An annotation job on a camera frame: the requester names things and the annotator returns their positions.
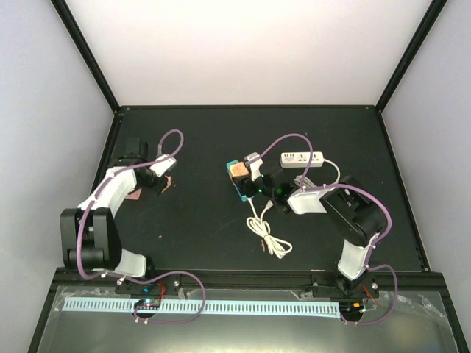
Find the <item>orange cube plug adapter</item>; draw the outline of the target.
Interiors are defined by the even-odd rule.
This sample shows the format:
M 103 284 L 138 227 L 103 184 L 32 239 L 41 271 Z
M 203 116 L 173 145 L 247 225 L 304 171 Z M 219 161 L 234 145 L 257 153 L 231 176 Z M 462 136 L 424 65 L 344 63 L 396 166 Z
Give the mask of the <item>orange cube plug adapter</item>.
M 244 162 L 237 162 L 229 166 L 229 175 L 233 178 L 244 178 L 249 174 Z

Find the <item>teal power strip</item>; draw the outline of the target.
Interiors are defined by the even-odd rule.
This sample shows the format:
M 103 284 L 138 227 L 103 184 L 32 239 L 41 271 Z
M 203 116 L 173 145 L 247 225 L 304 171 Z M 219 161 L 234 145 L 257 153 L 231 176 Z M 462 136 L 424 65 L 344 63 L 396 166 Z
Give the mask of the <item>teal power strip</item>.
M 245 162 L 233 160 L 226 164 L 230 181 L 243 202 L 255 195 L 252 175 Z

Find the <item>white power strip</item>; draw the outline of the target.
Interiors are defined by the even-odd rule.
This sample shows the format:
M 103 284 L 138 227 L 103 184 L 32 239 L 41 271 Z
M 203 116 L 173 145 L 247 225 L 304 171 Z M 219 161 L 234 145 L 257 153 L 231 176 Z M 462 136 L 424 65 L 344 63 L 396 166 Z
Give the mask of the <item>white power strip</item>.
M 312 156 L 309 152 L 284 152 L 280 155 L 280 166 L 282 168 L 310 168 L 322 167 L 324 155 L 320 151 L 314 151 Z

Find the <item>pink cube plug adapter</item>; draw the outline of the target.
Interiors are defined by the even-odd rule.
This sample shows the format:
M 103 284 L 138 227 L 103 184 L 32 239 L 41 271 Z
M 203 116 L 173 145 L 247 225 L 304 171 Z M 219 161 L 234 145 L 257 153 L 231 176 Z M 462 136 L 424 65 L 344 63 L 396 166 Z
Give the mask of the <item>pink cube plug adapter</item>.
M 134 190 L 130 193 L 128 193 L 126 196 L 125 196 L 125 199 L 126 200 L 131 200 L 131 201 L 138 201 L 141 197 L 141 194 L 142 194 L 142 189 L 139 188 L 137 190 Z

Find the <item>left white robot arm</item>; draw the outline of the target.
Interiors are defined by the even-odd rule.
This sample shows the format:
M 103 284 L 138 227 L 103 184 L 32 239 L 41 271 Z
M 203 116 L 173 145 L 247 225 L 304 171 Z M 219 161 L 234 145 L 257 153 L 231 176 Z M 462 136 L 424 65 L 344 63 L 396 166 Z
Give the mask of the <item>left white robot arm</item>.
M 164 154 L 162 146 L 150 160 L 148 143 L 129 139 L 125 153 L 109 162 L 103 180 L 91 195 L 60 214 L 65 267 L 78 270 L 87 279 L 103 277 L 107 272 L 132 277 L 135 288 L 151 293 L 158 276 L 149 270 L 150 259 L 123 247 L 115 217 L 131 193 L 148 188 L 161 194 L 169 186 L 168 172 L 176 163 L 174 154 Z

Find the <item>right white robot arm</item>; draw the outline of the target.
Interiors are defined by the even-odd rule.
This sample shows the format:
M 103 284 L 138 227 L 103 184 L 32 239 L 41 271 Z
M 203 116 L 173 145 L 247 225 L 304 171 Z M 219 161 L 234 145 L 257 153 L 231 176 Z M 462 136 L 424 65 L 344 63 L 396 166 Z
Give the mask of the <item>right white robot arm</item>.
M 236 163 L 227 170 L 242 200 L 251 204 L 256 196 L 266 197 L 263 211 L 254 212 L 247 226 L 261 237 L 270 254 L 283 258 L 293 249 L 289 242 L 272 236 L 265 219 L 271 207 L 295 215 L 326 214 L 339 228 L 343 248 L 336 275 L 321 287 L 334 289 L 341 297 L 352 296 L 361 288 L 373 250 L 392 228 L 392 217 L 356 178 L 346 176 L 331 185 L 315 186 L 302 176 L 290 182 L 278 165 L 255 170 L 246 163 Z

